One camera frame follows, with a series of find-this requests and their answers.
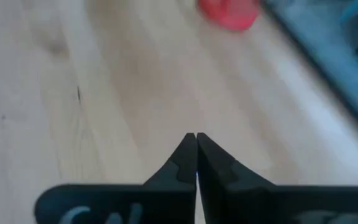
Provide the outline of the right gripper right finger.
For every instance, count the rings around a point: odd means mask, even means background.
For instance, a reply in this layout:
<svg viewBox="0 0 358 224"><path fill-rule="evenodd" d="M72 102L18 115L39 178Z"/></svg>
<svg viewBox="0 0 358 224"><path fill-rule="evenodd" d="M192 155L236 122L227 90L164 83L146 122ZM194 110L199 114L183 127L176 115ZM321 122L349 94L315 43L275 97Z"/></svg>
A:
<svg viewBox="0 0 358 224"><path fill-rule="evenodd" d="M275 185L197 135L207 223L358 223L358 186Z"/></svg>

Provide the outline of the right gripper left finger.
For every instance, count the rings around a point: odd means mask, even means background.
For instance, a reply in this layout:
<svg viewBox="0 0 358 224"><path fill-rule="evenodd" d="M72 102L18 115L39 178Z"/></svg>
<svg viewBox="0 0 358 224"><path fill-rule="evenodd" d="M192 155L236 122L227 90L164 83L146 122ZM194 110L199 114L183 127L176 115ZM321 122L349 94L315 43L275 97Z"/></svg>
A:
<svg viewBox="0 0 358 224"><path fill-rule="evenodd" d="M197 140L188 133L143 184L63 184L40 195L37 223L194 223Z"/></svg>

